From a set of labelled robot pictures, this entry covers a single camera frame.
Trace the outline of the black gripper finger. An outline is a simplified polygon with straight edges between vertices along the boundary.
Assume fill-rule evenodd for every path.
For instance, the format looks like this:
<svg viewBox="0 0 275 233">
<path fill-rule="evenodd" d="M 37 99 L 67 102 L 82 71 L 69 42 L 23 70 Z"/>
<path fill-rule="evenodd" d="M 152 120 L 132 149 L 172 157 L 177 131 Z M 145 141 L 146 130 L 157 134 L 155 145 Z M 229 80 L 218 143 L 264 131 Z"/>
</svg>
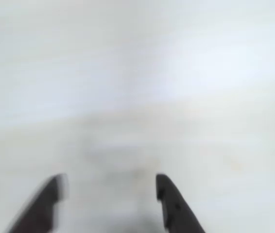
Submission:
<svg viewBox="0 0 275 233">
<path fill-rule="evenodd" d="M 47 178 L 23 205 L 9 225 L 8 233 L 53 233 L 58 227 L 58 204 L 66 197 L 66 174 Z"/>
<path fill-rule="evenodd" d="M 156 174 L 155 183 L 165 230 L 169 233 L 205 233 L 173 181 L 165 174 Z"/>
</svg>

